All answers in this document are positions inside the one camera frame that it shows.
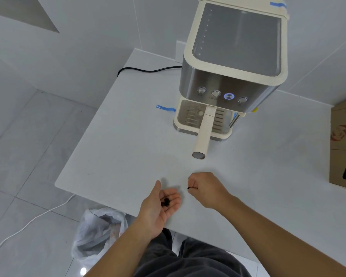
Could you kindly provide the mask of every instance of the white plastic bag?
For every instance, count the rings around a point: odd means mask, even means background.
[[[125,214],[112,208],[86,210],[72,245],[72,257],[88,270],[128,227]]]

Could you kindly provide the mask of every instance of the black power cord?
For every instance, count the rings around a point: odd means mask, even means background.
[[[118,74],[117,74],[116,76],[118,77],[119,74],[120,74],[122,71],[127,70],[127,69],[137,70],[137,71],[145,72],[145,73],[155,73],[155,72],[159,72],[159,71],[163,71],[163,70],[168,70],[168,69],[175,69],[175,68],[182,68],[182,66],[171,66],[171,67],[166,67],[166,68],[162,68],[162,69],[158,69],[158,70],[152,70],[152,71],[137,69],[137,68],[133,68],[133,67],[124,67],[124,68],[122,68],[122,69],[120,69],[120,70],[118,71]]]

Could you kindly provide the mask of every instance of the white countertop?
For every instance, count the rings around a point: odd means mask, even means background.
[[[126,63],[174,65],[140,50]],[[161,179],[183,198],[166,227],[257,260],[229,222],[187,193],[192,172],[212,171],[251,208],[346,266],[346,189],[328,182],[330,106],[275,91],[197,160],[196,137],[176,131],[174,113],[156,108],[177,106],[179,81],[180,69],[123,71],[55,185],[136,216]]]

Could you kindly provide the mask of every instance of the black object in hand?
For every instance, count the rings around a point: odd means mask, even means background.
[[[162,206],[162,207],[163,207],[163,206],[168,207],[170,202],[171,202],[171,201],[169,200],[169,198],[164,198],[164,202],[161,202],[161,206]]]

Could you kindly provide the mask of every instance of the control button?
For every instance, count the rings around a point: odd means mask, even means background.
[[[235,95],[232,93],[226,93],[224,95],[224,99],[226,99],[226,100],[232,100],[233,98],[235,98]]]
[[[214,97],[218,97],[218,96],[220,96],[222,93],[221,93],[219,90],[214,90],[211,94],[212,94],[212,96],[214,96]]]
[[[240,103],[245,103],[245,102],[247,102],[247,98],[246,97],[240,97],[237,101]]]
[[[206,88],[198,88],[197,91],[199,93],[206,93]]]

